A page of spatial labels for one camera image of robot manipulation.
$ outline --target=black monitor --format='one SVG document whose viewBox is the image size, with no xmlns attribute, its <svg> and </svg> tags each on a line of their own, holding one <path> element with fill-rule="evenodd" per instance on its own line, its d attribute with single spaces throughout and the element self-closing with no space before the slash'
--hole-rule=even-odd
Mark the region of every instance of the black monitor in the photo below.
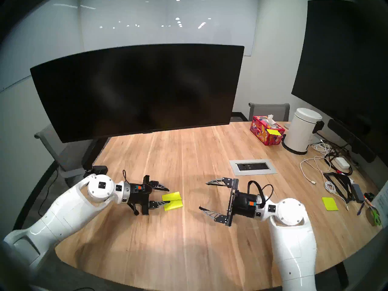
<svg viewBox="0 0 388 291">
<path fill-rule="evenodd" d="M 62 142 L 229 124 L 243 46 L 162 44 L 83 52 L 31 68 Z"/>
<path fill-rule="evenodd" d="M 308 2 L 292 94 L 332 117 L 329 128 L 355 153 L 368 162 L 378 155 L 388 165 L 387 40 L 357 4 Z"/>
</svg>

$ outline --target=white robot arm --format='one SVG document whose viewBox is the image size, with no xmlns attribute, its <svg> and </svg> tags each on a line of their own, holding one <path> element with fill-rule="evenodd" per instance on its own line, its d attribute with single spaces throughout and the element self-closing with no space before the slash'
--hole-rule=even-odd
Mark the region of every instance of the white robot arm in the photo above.
<svg viewBox="0 0 388 291">
<path fill-rule="evenodd" d="M 274 260 L 279 266 L 285 291 L 314 291 L 316 242 L 305 207 L 295 199 L 287 198 L 273 203 L 263 195 L 239 192 L 238 179 L 213 180 L 209 185 L 231 188 L 231 198 L 226 215 L 201 208 L 214 221 L 230 226 L 233 215 L 244 215 L 264 221 L 269 218 Z M 86 198 L 81 189 L 88 185 Z M 34 225 L 13 231 L 4 241 L 11 247 L 33 274 L 50 252 L 62 240 L 79 231 L 110 202 L 127 203 L 138 214 L 135 204 L 141 204 L 142 213 L 162 206 L 169 201 L 148 201 L 152 189 L 168 191 L 158 182 L 145 176 L 143 184 L 131 184 L 126 180 L 115 184 L 106 175 L 92 174 L 59 196 L 49 210 Z"/>
<path fill-rule="evenodd" d="M 87 197 L 81 193 L 86 185 Z M 148 175 L 144 177 L 143 184 L 131 184 L 127 181 L 115 184 L 106 175 L 91 174 L 59 196 L 35 224 L 27 229 L 12 231 L 4 241 L 22 264 L 28 265 L 30 274 L 33 274 L 48 252 L 88 224 L 110 202 L 127 203 L 136 215 L 138 212 L 135 203 L 142 204 L 143 214 L 148 214 L 148 209 L 168 203 L 148 201 L 152 189 L 168 191 L 159 182 L 150 182 Z"/>
<path fill-rule="evenodd" d="M 238 190 L 238 181 L 223 177 L 207 183 L 231 188 L 226 215 L 199 208 L 214 221 L 226 226 L 231 226 L 236 214 L 259 218 L 260 221 L 269 219 L 272 252 L 282 277 L 283 290 L 316 291 L 314 274 L 317 244 L 304 205 L 293 198 L 273 203 L 264 196 L 262 188 L 255 181 L 248 183 L 248 193 L 242 193 Z M 249 194 L 251 183 L 258 187 L 259 195 Z"/>
</svg>

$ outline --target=folded sticky note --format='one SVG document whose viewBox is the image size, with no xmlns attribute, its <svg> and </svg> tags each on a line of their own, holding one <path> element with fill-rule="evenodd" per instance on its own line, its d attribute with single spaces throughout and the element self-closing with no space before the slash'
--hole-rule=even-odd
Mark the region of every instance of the folded sticky note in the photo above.
<svg viewBox="0 0 388 291">
<path fill-rule="evenodd" d="M 269 134 L 272 134 L 272 135 L 281 135 L 279 131 L 274 129 L 267 129 L 267 131 Z"/>
<path fill-rule="evenodd" d="M 164 205 L 164 210 L 169 211 L 170 209 L 174 208 L 181 208 L 183 206 L 182 199 L 173 200 L 170 203 L 167 203 Z"/>
<path fill-rule="evenodd" d="M 162 195 L 163 201 L 172 201 L 172 200 L 179 200 L 179 199 L 182 199 L 180 197 L 179 192 L 174 192 L 174 193 Z"/>
<path fill-rule="evenodd" d="M 323 204 L 328 211 L 338 211 L 336 202 L 333 198 L 330 197 L 322 197 Z"/>
</svg>

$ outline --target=table surface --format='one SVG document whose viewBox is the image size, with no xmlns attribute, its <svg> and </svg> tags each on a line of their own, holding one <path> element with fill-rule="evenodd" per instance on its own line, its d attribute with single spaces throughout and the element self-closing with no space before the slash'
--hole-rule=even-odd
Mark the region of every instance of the table surface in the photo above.
<svg viewBox="0 0 388 291">
<path fill-rule="evenodd" d="M 56 247 L 65 263 L 118 283 L 155 290 L 258 290 L 281 285 L 273 262 L 268 223 L 236 215 L 231 227 L 215 223 L 198 209 L 224 212 L 230 190 L 207 186 L 209 180 L 235 177 L 229 160 L 270 159 L 277 174 L 239 176 L 246 192 L 249 180 L 272 184 L 273 202 L 292 197 L 302 202 L 317 241 L 315 272 L 328 269 L 366 245 L 380 230 L 366 219 L 366 208 L 329 194 L 318 171 L 302 159 L 317 155 L 309 148 L 299 156 L 278 146 L 264 146 L 249 131 L 249 122 L 113 137 L 95 164 L 106 165 L 115 182 L 141 183 L 144 175 L 171 192 L 179 191 L 183 208 L 150 210 L 135 216 L 126 204 L 111 204 L 82 230 Z M 351 176 L 363 192 L 376 193 L 366 174 Z M 255 188 L 251 193 L 257 194 Z M 270 188 L 264 190 L 270 194 Z M 166 192 L 155 191 L 150 200 Z M 326 211 L 322 197 L 333 197 L 338 211 Z"/>
</svg>

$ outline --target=gray chair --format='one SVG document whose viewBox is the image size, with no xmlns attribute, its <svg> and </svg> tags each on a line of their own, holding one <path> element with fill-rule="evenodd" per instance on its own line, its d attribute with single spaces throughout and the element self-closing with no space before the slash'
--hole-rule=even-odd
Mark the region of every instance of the gray chair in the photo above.
<svg viewBox="0 0 388 291">
<path fill-rule="evenodd" d="M 253 119 L 253 116 L 267 116 L 273 114 L 274 121 L 288 122 L 288 116 L 290 113 L 290 105 L 284 104 L 248 104 L 251 109 L 249 110 L 249 121 Z"/>
<path fill-rule="evenodd" d="M 91 157 L 92 150 L 96 144 L 95 140 L 62 143 L 51 124 L 36 133 L 34 137 L 41 140 L 47 151 L 58 163 L 59 174 L 65 179 L 69 187 L 81 181 L 87 172 L 87 174 L 90 174 L 92 168 L 97 167 L 98 170 L 106 169 L 107 171 L 105 166 L 92 167 L 92 162 L 99 154 L 98 152 L 94 158 Z"/>
</svg>

